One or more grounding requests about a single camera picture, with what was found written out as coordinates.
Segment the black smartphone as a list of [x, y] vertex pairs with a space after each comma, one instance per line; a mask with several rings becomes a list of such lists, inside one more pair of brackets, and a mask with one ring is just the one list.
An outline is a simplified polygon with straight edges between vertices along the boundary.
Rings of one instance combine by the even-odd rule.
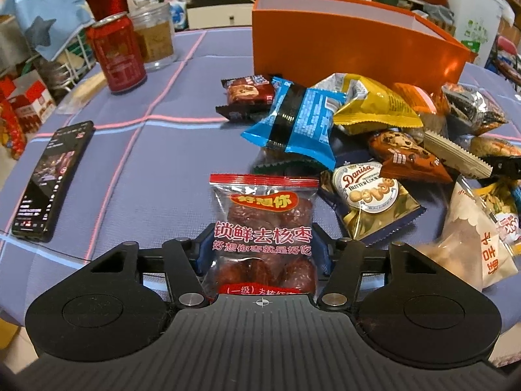
[[29, 179], [11, 233], [47, 243], [56, 229], [63, 201], [78, 164], [94, 134], [91, 121], [58, 129], [49, 140]]

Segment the orange storage box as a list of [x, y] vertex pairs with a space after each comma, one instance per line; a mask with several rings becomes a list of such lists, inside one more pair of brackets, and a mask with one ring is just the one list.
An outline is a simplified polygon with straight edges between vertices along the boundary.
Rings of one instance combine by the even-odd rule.
[[364, 0], [256, 0], [253, 68], [311, 87], [332, 73], [429, 93], [458, 82], [470, 50], [417, 14]]

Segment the orange cracker pack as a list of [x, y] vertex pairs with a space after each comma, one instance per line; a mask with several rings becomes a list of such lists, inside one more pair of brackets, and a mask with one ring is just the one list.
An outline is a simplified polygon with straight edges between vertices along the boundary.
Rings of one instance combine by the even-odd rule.
[[417, 113], [437, 115], [438, 110], [431, 97], [420, 87], [394, 83], [392, 89]]

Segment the brown chocolate chip packet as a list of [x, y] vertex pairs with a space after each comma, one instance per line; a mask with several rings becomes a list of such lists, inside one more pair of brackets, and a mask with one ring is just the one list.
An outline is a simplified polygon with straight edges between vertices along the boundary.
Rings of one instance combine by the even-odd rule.
[[408, 134], [386, 130], [371, 135], [367, 143], [382, 164], [381, 178], [437, 184], [453, 182], [440, 159]]

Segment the brown chocolate cookie packet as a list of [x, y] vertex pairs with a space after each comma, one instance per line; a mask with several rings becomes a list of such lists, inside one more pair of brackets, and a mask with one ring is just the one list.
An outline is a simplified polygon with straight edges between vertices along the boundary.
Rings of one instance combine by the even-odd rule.
[[216, 106], [216, 113], [229, 122], [257, 122], [270, 110], [275, 98], [273, 75], [249, 75], [221, 80], [226, 104]]

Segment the white red-lettered snack bag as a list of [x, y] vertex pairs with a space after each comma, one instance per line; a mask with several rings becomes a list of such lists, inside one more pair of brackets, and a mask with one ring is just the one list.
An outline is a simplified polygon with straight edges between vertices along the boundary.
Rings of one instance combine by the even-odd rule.
[[440, 237], [419, 252], [477, 290], [518, 273], [497, 220], [465, 177], [458, 177]]

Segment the clear plastic jar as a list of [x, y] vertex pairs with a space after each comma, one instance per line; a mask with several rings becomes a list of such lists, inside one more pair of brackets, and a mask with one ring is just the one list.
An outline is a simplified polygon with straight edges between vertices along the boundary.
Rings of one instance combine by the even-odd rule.
[[147, 72], [159, 70], [176, 61], [175, 29], [170, 5], [144, 5], [131, 12], [130, 19]]

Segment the gold Danisa cookie packet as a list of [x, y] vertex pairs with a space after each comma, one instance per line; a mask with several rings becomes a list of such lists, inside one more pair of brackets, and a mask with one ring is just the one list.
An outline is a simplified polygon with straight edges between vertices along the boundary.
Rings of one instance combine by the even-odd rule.
[[320, 173], [320, 196], [335, 211], [349, 238], [376, 244], [425, 212], [394, 178], [381, 176], [376, 161], [350, 163]]

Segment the blue cookie packet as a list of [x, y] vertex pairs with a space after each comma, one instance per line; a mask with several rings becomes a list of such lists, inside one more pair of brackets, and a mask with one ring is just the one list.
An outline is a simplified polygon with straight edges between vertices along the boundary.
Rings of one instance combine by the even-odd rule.
[[242, 137], [258, 147], [300, 154], [325, 168], [335, 168], [330, 132], [346, 94], [303, 87], [279, 77], [272, 79], [272, 85], [275, 96], [268, 114], [242, 132]]

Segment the silver orange snack bag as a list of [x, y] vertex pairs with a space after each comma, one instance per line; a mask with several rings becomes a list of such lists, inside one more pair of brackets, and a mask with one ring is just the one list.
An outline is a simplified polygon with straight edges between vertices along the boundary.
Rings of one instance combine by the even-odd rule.
[[442, 92], [450, 114], [465, 125], [469, 134], [481, 135], [509, 123], [501, 106], [477, 87], [446, 83]]

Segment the red jujube snack bag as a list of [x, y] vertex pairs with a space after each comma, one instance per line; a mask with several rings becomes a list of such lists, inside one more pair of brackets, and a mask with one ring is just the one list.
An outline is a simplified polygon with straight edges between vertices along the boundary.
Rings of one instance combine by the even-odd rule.
[[220, 217], [203, 279], [219, 295], [314, 295], [315, 178], [214, 173], [209, 178]]

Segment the white chest freezer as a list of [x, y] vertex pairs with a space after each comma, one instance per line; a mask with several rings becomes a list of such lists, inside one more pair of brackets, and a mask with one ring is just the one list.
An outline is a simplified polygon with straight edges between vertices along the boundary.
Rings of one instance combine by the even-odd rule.
[[477, 54], [474, 63], [484, 67], [500, 26], [501, 0], [448, 0], [454, 13], [455, 38]]

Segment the yellow chip bag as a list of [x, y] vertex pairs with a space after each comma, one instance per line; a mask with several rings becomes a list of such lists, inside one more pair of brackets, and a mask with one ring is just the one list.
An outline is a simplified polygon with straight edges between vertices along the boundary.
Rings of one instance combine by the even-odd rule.
[[333, 73], [314, 87], [345, 96], [345, 102], [333, 116], [333, 123], [347, 134], [423, 126], [419, 115], [403, 97], [377, 80], [353, 73]]

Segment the blue shark cloth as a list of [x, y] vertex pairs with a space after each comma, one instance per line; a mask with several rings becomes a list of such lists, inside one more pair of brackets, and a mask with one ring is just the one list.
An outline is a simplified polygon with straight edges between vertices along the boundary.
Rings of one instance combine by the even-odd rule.
[[1, 14], [15, 17], [31, 49], [48, 61], [94, 23], [86, 0], [6, 0]]

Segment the red soda can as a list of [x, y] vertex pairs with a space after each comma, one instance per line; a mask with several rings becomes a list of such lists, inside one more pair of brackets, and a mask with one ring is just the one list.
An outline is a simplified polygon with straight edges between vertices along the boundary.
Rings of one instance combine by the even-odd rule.
[[126, 93], [147, 80], [133, 23], [125, 11], [90, 26], [87, 41], [112, 94]]

